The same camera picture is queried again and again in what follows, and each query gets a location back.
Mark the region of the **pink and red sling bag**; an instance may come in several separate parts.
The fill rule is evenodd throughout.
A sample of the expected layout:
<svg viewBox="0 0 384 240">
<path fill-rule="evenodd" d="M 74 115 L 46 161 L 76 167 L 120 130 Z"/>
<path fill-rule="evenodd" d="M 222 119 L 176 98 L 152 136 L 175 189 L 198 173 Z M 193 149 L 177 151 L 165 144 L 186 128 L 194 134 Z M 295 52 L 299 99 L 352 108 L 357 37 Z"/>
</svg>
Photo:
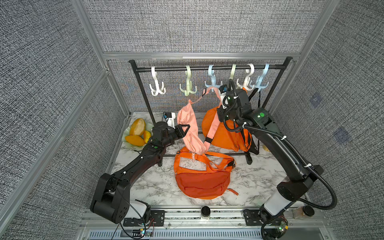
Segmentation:
<svg viewBox="0 0 384 240">
<path fill-rule="evenodd" d="M 186 136 L 183 138 L 184 143 L 187 147 L 187 149 L 193 153 L 198 155 L 205 154 L 209 147 L 211 146 L 211 142 L 216 134 L 216 131 L 220 125 L 220 120 L 218 117 L 218 114 L 215 113 L 214 119 L 212 121 L 212 124 L 209 128 L 209 132 L 206 136 L 206 140 L 203 142 L 199 136 L 198 136 L 198 124 L 196 120 L 196 115 L 193 110 L 192 104 L 197 103 L 199 100 L 202 99 L 203 96 L 210 93 L 210 91 L 213 90 L 215 94 L 217 95 L 218 99 L 220 100 L 219 106 L 222 106 L 222 99 L 221 94 L 218 88 L 216 87 L 208 87 L 207 89 L 204 89 L 202 92 L 202 96 L 198 98 L 196 102 L 192 102 L 189 100 L 188 104 L 181 108 L 181 110 L 178 112 L 177 121 L 180 125 L 190 125 L 190 128 L 188 132 L 186 133 Z"/>
</svg>

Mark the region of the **orange sling bag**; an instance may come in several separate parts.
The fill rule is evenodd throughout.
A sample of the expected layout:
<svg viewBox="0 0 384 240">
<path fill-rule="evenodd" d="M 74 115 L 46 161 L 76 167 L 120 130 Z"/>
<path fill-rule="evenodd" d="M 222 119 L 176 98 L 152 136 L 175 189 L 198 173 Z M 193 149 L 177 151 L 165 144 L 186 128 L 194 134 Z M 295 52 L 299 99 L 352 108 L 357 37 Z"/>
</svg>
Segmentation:
<svg viewBox="0 0 384 240">
<path fill-rule="evenodd" d="M 221 154 L 221 153 L 214 153 L 214 152 L 207 152 L 207 154 L 213 157 L 220 158 L 221 162 L 219 164 L 215 164 L 213 161 L 211 161 L 207 157 L 206 154 L 203 154 L 203 155 L 193 154 L 186 147 L 178 151 L 174 161 L 175 178 L 176 178 L 176 175 L 182 174 L 182 173 L 198 174 L 198 173 L 228 172 L 231 174 L 232 170 L 234 170 L 236 167 L 236 161 L 231 156 Z M 191 169 L 181 167 L 180 162 L 182 158 L 203 163 L 206 166 L 206 169 L 204 171 L 200 171 L 200 170 L 191 170 Z"/>
<path fill-rule="evenodd" d="M 244 122 L 241 122 L 241 120 L 243 116 L 251 112 L 251 105 L 250 105 L 250 100 L 246 90 L 236 89 L 236 93 L 237 93 L 236 103 L 238 107 L 237 115 L 239 116 L 239 120 L 237 121 L 237 123 L 241 127 L 244 124 Z M 251 147 L 252 136 L 250 135 L 248 130 L 245 130 L 245 129 L 241 129 L 239 133 L 243 141 L 242 144 L 239 144 L 240 149 L 244 152 L 247 152 Z"/>
<path fill-rule="evenodd" d="M 210 109 L 206 112 L 203 122 L 202 122 L 202 131 L 203 135 L 206 137 L 209 133 L 211 125 L 214 121 L 215 115 L 217 113 L 217 108 Z M 229 132 L 224 123 L 219 122 L 218 129 L 215 132 L 215 135 L 212 138 L 211 144 L 238 152 L 239 150 L 246 150 L 245 142 L 241 133 Z"/>
</svg>

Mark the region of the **black sling bag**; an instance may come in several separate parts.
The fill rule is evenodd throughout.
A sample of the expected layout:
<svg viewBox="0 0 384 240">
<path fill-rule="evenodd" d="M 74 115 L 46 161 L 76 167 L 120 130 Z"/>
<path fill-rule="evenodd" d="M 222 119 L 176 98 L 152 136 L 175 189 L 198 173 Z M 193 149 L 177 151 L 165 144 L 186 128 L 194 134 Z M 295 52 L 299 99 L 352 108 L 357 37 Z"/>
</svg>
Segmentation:
<svg viewBox="0 0 384 240">
<path fill-rule="evenodd" d="M 251 99 L 255 96 L 255 94 L 258 93 L 259 94 L 259 97 L 258 97 L 258 105 L 257 107 L 259 108 L 261 106 L 261 93 L 259 92 L 259 89 L 255 88 L 252 93 L 250 94 L 249 96 L 249 101 L 251 102 Z M 257 142 L 257 144 L 255 143 L 254 139 L 252 139 L 251 141 L 251 146 L 250 146 L 250 149 L 249 149 L 249 152 L 250 153 L 253 153 L 255 155 L 258 155 L 260 153 L 260 141 Z"/>
</svg>

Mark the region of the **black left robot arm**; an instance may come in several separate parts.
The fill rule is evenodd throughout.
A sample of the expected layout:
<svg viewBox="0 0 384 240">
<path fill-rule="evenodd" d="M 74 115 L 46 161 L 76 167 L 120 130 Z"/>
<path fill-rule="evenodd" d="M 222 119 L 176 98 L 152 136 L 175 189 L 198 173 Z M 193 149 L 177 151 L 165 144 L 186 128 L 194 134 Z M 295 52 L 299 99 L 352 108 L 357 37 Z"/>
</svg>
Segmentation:
<svg viewBox="0 0 384 240">
<path fill-rule="evenodd" d="M 121 170 L 111 175 L 105 173 L 99 178 L 90 206 L 91 212 L 115 224 L 120 223 L 132 208 L 131 187 L 149 168 L 156 164 L 162 165 L 166 148 L 184 138 L 190 127 L 170 127 L 165 122 L 155 123 L 153 136 L 138 157 Z"/>
</svg>

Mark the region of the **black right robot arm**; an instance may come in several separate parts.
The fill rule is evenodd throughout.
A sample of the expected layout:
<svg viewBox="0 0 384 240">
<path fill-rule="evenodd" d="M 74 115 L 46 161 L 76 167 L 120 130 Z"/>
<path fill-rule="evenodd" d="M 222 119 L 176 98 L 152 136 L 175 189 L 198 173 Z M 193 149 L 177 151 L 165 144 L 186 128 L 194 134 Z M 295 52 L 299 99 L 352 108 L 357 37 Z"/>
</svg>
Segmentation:
<svg viewBox="0 0 384 240">
<path fill-rule="evenodd" d="M 237 133 L 247 130 L 270 150 L 287 174 L 285 181 L 278 184 L 276 192 L 259 209 L 262 239 L 273 239 L 265 227 L 281 219 L 284 212 L 297 201 L 320 210 L 335 208 L 338 198 L 331 185 L 321 176 L 323 168 L 312 165 L 299 153 L 287 136 L 281 133 L 269 112 L 264 108 L 253 110 L 247 92 L 237 89 L 232 79 L 219 90 L 223 95 L 223 105 L 218 108 L 217 114 L 227 131 Z M 328 189 L 332 198 L 330 204 L 321 206 L 302 198 L 315 181 L 320 181 Z"/>
</svg>

